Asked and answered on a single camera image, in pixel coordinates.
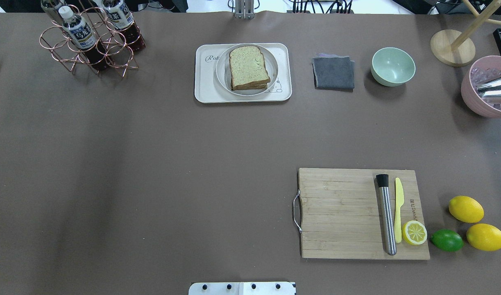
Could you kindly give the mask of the plain bread slice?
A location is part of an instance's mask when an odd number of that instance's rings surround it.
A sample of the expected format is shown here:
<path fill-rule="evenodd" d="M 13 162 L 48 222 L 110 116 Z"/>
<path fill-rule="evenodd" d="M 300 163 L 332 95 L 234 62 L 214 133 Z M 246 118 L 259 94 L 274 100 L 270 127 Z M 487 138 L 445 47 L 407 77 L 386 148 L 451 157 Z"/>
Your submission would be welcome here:
<path fill-rule="evenodd" d="M 229 53 L 231 82 L 246 84 L 270 79 L 265 56 L 256 45 L 245 45 Z"/>

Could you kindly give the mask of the white plate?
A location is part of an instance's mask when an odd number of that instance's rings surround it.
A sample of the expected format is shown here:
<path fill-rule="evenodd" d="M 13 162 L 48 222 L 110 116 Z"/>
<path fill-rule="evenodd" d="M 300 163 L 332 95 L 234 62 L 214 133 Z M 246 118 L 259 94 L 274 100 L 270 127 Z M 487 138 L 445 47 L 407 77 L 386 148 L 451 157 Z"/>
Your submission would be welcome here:
<path fill-rule="evenodd" d="M 265 66 L 266 69 L 269 73 L 269 77 L 271 81 L 268 83 L 268 88 L 267 89 L 256 89 L 256 90 L 238 90 L 238 91 L 232 91 L 231 90 L 231 71 L 229 67 L 229 53 L 238 47 L 242 47 L 245 45 L 256 45 L 260 50 L 262 51 L 262 54 L 265 56 Z M 219 60 L 217 61 L 216 65 L 216 76 L 224 89 L 228 90 L 231 94 L 238 95 L 238 96 L 256 96 L 256 95 L 261 95 L 262 93 L 265 93 L 267 90 L 271 89 L 273 86 L 274 82 L 278 78 L 279 74 L 279 66 L 276 58 L 273 56 L 273 54 L 266 49 L 265 47 L 262 47 L 261 45 L 257 44 L 252 44 L 252 43 L 243 43 L 243 44 L 237 44 L 233 45 L 227 50 L 225 50 L 222 55 L 219 57 Z"/>

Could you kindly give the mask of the bread slice with egg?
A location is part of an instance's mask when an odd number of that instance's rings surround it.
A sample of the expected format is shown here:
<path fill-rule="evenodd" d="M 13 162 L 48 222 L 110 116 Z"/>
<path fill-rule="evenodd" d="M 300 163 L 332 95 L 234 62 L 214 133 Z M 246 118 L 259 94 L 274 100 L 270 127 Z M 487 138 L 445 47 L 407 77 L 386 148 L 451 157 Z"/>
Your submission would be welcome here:
<path fill-rule="evenodd" d="M 236 84 L 235 82 L 231 82 L 231 90 L 238 91 L 238 90 L 267 89 L 269 82 L 270 82 L 270 79 L 263 80 L 263 81 L 257 81 L 257 82 L 249 82 L 246 84 Z"/>

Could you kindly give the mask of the wooden cutting board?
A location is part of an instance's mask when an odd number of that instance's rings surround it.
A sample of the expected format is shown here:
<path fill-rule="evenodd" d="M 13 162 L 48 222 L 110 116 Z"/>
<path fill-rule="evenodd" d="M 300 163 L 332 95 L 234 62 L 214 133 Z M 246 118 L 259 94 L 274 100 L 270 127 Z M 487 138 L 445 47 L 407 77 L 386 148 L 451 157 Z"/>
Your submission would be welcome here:
<path fill-rule="evenodd" d="M 404 191 L 401 222 L 424 223 L 414 170 L 299 168 L 301 256 L 305 259 L 429 260 L 428 243 L 402 241 L 387 253 L 383 205 L 376 176 L 389 176 L 390 205 L 395 208 L 396 178 Z"/>

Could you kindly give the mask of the yellow plastic knife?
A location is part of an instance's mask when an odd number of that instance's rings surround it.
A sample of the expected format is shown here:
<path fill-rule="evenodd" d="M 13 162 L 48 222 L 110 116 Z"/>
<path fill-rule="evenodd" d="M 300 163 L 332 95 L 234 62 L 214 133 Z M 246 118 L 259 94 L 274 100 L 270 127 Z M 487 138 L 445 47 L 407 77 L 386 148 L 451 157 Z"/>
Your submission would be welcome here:
<path fill-rule="evenodd" d="M 395 178 L 395 211 L 394 211 L 394 222 L 393 222 L 393 230 L 394 230 L 394 238 L 396 243 L 402 242 L 402 228 L 401 228 L 401 208 L 404 204 L 404 189 L 402 185 L 402 181 L 400 178 Z"/>

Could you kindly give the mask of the mint green bowl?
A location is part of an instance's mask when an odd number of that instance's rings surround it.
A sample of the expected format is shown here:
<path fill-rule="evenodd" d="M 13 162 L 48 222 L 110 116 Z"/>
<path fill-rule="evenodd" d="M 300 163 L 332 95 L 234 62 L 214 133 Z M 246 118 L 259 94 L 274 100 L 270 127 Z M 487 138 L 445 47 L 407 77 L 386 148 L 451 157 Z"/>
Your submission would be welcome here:
<path fill-rule="evenodd" d="M 371 61 L 371 74 L 384 86 L 400 86 L 415 76 L 413 58 L 399 48 L 386 47 L 376 51 Z"/>

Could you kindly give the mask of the half lemon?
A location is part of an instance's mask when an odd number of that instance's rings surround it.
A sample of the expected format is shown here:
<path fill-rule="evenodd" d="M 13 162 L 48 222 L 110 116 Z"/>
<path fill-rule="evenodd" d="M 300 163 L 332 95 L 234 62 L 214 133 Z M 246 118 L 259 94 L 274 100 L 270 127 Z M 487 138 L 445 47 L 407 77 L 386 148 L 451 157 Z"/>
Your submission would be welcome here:
<path fill-rule="evenodd" d="M 416 220 L 410 220 L 402 226 L 402 239 L 410 245 L 422 245 L 428 239 L 426 226 Z"/>

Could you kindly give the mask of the dark drink bottle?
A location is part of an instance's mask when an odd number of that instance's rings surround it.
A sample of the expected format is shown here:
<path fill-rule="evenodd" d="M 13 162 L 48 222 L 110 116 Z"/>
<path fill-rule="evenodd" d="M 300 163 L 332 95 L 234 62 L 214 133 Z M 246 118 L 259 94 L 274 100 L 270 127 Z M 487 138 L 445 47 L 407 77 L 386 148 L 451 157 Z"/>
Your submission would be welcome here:
<path fill-rule="evenodd" d="M 146 47 L 144 38 L 124 0 L 103 0 L 102 7 L 109 21 L 120 33 L 121 39 L 132 51 L 138 52 Z"/>
<path fill-rule="evenodd" d="M 59 14 L 59 8 L 66 5 L 64 0 L 41 0 L 41 8 L 57 25 L 63 24 L 63 18 Z"/>
<path fill-rule="evenodd" d="M 72 8 L 66 5 L 59 8 L 59 14 L 63 18 L 63 30 L 70 36 L 72 43 L 82 51 L 93 69 L 97 71 L 107 69 L 108 63 L 104 54 L 106 49 L 86 19 L 75 14 Z"/>

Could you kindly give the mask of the green lime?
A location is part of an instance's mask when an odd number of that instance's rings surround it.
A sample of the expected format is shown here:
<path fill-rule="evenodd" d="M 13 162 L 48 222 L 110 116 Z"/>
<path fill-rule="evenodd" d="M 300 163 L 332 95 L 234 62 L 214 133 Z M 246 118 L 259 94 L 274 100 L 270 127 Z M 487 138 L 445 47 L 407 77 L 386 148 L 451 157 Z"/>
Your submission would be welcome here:
<path fill-rule="evenodd" d="M 456 252 L 464 245 L 462 237 L 453 230 L 440 229 L 432 233 L 430 240 L 440 250 L 447 252 Z"/>

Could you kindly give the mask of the yellow lemon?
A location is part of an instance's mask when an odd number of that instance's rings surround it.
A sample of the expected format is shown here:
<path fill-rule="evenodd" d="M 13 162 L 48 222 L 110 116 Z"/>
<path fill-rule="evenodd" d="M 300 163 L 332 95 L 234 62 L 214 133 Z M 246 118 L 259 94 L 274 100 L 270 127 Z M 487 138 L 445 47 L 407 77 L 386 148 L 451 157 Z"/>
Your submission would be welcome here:
<path fill-rule="evenodd" d="M 466 232 L 466 239 L 477 250 L 493 252 L 501 249 L 501 230 L 490 224 L 471 226 Z"/>
<path fill-rule="evenodd" d="M 449 201 L 450 214 L 461 222 L 477 223 L 484 218 L 484 209 L 481 204 L 465 195 L 459 195 Z"/>

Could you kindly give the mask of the wooden mug tree stand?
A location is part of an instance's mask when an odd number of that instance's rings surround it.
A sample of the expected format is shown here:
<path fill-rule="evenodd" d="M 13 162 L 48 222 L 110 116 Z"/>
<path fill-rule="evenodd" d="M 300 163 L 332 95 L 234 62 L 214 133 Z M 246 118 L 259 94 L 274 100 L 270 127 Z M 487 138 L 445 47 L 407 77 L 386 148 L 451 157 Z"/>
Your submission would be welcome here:
<path fill-rule="evenodd" d="M 501 7 L 501 0 L 492 0 L 481 13 L 471 5 L 469 0 L 463 2 L 475 16 L 468 28 L 463 32 L 453 29 L 441 30 L 436 32 L 430 40 L 434 56 L 444 64 L 453 67 L 466 66 L 475 58 L 476 49 L 470 37 L 484 22 L 501 25 L 501 20 L 490 19 L 490 16 Z"/>

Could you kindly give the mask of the pink bowl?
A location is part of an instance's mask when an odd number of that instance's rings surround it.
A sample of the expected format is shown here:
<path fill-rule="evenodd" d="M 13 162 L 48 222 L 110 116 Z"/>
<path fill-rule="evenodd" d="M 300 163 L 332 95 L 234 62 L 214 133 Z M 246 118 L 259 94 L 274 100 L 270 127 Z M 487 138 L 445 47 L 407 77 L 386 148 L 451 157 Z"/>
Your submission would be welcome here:
<path fill-rule="evenodd" d="M 476 114 L 487 118 L 501 118 L 501 110 L 494 108 L 481 99 L 472 82 L 475 69 L 487 70 L 496 69 L 501 71 L 501 56 L 491 55 L 479 58 L 470 67 L 461 84 L 461 95 L 463 101 Z"/>

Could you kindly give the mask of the clear ice cubes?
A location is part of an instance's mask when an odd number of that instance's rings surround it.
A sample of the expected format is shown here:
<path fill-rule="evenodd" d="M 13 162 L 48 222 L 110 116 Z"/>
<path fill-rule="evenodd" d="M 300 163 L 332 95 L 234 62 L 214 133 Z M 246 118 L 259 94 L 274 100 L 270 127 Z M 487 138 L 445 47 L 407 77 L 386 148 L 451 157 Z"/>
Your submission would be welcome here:
<path fill-rule="evenodd" d="M 475 89 L 477 86 L 488 82 L 492 79 L 496 79 L 498 77 L 501 77 L 501 71 L 498 71 L 496 69 L 487 69 L 487 70 L 479 70 L 475 69 L 475 73 L 473 74 L 472 82 L 475 86 Z M 501 110 L 501 98 L 482 98 L 486 103 L 489 105 L 493 106 L 496 109 Z"/>

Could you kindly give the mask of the metal ice scoop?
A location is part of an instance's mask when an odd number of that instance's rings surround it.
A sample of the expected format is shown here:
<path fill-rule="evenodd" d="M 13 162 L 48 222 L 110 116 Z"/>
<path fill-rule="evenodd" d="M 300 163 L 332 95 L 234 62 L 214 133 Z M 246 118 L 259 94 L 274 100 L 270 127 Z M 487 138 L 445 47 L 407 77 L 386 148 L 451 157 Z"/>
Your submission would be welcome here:
<path fill-rule="evenodd" d="M 477 86 L 476 91 L 482 98 L 501 98 L 501 77 Z"/>

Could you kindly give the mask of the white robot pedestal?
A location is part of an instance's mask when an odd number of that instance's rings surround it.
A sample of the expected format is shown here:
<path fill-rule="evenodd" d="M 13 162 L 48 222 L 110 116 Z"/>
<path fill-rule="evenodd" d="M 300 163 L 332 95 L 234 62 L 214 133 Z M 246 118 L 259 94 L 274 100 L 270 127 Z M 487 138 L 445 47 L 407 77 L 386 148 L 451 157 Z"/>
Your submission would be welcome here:
<path fill-rule="evenodd" d="M 196 282 L 191 284 L 189 295 L 295 295 L 295 282 Z"/>

